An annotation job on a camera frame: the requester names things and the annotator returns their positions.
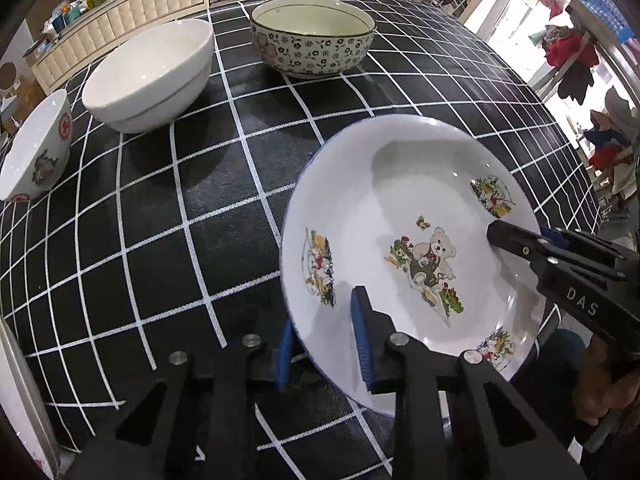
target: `hand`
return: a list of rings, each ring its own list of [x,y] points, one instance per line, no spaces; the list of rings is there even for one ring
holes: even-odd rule
[[[634,402],[640,389],[640,373],[633,372],[611,384],[607,368],[609,349],[597,336],[591,338],[582,355],[578,383],[574,389],[575,415],[590,426],[597,426],[598,419],[609,410],[626,408]]]

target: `screw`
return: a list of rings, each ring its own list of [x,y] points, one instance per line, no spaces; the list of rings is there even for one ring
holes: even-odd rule
[[[404,346],[409,342],[409,336],[404,332],[394,332],[389,336],[389,341],[396,346]]]
[[[180,366],[187,362],[187,352],[183,352],[182,350],[176,350],[169,355],[169,362],[172,365]]]
[[[258,346],[261,342],[262,339],[260,339],[260,336],[257,334],[247,334],[242,338],[242,344],[247,348]]]
[[[477,365],[482,362],[482,354],[478,350],[466,350],[462,357],[470,365]]]

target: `red emblem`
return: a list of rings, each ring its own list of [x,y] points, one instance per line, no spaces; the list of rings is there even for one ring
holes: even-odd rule
[[[62,140],[67,140],[69,138],[69,135],[71,135],[71,119],[69,118],[69,114],[67,113],[62,114],[62,117],[60,117],[58,134],[60,135],[60,139]]]
[[[13,195],[9,200],[11,202],[28,202],[31,200],[31,197],[26,193],[18,193],[17,195]]]

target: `butterfly illustration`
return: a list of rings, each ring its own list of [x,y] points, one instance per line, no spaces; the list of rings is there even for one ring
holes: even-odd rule
[[[427,227],[431,227],[431,224],[429,222],[425,222],[424,221],[424,216],[420,215],[418,216],[418,219],[415,221],[415,224],[422,229],[423,231],[427,228]]]

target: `pink flower print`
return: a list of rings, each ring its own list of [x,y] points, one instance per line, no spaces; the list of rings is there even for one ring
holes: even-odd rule
[[[260,59],[269,66],[276,64],[275,59],[278,57],[278,51],[273,43],[269,43],[266,34],[258,32],[254,37],[254,45],[260,50]]]

